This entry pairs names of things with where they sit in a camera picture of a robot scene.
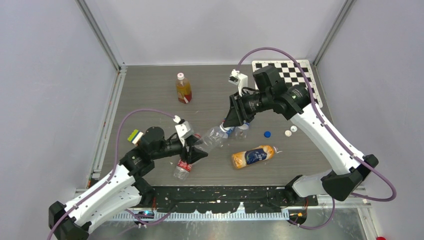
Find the red label water bottle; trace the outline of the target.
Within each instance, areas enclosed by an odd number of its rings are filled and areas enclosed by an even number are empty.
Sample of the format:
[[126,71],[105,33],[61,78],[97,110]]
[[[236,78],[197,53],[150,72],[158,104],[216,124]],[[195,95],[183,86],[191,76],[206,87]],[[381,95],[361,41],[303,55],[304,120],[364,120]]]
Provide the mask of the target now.
[[176,164],[175,170],[173,172],[173,176],[181,181],[185,181],[187,177],[189,176],[192,164],[188,164],[187,162],[183,162],[181,159]]

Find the clear plastic bottle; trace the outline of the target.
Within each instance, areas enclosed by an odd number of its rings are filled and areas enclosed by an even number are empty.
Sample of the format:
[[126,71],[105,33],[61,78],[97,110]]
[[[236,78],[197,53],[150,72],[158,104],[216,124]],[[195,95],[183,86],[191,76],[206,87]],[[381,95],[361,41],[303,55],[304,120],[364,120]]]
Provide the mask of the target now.
[[223,145],[233,132],[234,127],[227,127],[227,129],[227,132],[223,132],[220,125],[212,127],[194,144],[194,146],[209,154],[215,148]]

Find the yellow red label bottle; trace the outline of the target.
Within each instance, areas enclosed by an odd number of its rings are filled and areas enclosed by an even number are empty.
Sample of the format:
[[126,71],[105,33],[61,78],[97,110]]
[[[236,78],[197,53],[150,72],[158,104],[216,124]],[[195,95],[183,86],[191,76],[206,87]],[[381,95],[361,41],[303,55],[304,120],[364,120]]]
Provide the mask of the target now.
[[176,80],[175,82],[178,100],[183,104],[188,104],[192,100],[192,89],[189,80]]

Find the white QR bottle cap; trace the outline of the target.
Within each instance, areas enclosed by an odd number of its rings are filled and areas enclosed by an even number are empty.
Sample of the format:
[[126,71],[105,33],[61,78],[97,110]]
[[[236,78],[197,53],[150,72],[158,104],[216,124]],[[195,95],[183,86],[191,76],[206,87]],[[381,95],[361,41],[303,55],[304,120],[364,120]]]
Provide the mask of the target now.
[[180,81],[182,81],[182,80],[184,80],[184,79],[185,79],[185,75],[184,75],[182,72],[179,72],[179,73],[177,74],[177,79],[178,79],[178,80],[180,80]]

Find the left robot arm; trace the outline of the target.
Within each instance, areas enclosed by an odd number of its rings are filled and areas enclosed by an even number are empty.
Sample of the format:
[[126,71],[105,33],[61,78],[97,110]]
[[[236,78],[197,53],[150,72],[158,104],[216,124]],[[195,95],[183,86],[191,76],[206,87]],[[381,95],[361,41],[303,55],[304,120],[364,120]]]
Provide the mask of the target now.
[[48,209],[50,237],[58,240],[86,240],[104,222],[124,210],[140,205],[148,207],[156,196],[144,176],[155,167],[155,160],[180,156],[193,164],[208,156],[203,143],[193,133],[174,133],[165,138],[158,126],[146,132],[133,132],[135,148],[88,190],[66,203],[54,202]]

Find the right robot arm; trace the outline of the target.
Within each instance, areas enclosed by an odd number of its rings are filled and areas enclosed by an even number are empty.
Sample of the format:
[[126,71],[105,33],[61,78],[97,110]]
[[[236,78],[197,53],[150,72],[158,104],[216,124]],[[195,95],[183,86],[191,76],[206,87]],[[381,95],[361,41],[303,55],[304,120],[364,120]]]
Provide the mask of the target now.
[[253,73],[256,89],[243,93],[248,77],[232,70],[229,82],[237,85],[238,92],[230,95],[230,108],[223,122],[225,128],[250,123],[257,113],[273,110],[302,130],[318,147],[329,162],[329,171],[305,176],[299,175],[287,184],[285,198],[291,205],[299,205],[305,197],[328,194],[344,201],[367,178],[379,163],[373,155],[364,155],[353,147],[330,123],[302,85],[289,87],[272,65]]

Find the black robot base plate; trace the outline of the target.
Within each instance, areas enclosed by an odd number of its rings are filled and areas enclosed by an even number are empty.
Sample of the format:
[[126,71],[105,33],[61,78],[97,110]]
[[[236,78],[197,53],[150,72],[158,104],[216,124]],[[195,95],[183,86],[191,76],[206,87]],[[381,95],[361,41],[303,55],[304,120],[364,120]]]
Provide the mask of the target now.
[[148,198],[136,205],[160,213],[205,214],[234,213],[244,209],[248,214],[277,213],[287,207],[318,205],[317,197],[295,197],[283,186],[155,186]]

